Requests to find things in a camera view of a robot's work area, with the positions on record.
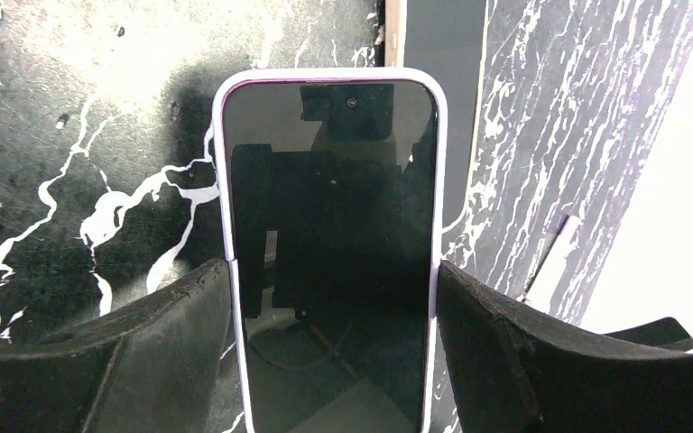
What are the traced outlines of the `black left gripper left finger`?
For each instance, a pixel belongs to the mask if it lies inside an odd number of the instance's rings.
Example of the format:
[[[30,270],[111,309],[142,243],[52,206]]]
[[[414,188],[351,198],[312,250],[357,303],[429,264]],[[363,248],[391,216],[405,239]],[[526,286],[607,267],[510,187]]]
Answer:
[[[232,311],[230,267],[32,345],[0,346],[0,432],[203,432]]]

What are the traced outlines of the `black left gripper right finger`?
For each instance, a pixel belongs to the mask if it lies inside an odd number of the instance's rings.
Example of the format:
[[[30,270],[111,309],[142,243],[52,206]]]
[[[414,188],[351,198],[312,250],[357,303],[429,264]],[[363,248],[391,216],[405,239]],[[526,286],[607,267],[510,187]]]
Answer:
[[[596,334],[439,267],[465,432],[693,432],[693,337],[674,318]]]

